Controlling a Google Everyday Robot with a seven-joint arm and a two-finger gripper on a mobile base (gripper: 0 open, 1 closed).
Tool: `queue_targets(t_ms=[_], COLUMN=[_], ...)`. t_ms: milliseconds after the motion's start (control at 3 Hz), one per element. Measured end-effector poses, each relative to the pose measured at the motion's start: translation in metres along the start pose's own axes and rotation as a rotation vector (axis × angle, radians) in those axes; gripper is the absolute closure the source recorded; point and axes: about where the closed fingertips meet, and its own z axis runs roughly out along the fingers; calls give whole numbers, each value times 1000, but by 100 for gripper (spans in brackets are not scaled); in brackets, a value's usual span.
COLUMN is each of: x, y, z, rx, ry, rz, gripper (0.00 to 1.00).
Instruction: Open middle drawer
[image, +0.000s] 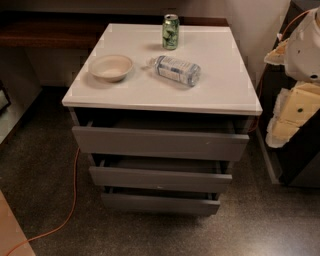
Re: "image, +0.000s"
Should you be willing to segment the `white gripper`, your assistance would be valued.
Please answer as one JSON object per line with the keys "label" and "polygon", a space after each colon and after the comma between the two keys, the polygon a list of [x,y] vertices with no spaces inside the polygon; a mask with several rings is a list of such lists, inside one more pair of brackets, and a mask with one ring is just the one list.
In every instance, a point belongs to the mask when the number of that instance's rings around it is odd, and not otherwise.
{"label": "white gripper", "polygon": [[264,57],[271,65],[285,65],[285,72],[298,82],[282,88],[277,96],[265,141],[281,148],[320,109],[320,27],[316,13],[308,13],[288,40],[281,41]]}

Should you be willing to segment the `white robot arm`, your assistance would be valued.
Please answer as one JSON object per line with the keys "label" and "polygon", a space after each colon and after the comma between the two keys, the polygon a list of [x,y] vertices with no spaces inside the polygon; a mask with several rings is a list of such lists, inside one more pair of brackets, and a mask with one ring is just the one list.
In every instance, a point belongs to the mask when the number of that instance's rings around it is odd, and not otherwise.
{"label": "white robot arm", "polygon": [[267,126],[266,143],[271,148],[283,147],[320,109],[320,7],[308,11],[287,39],[283,36],[264,62],[283,65],[296,84],[277,95]]}

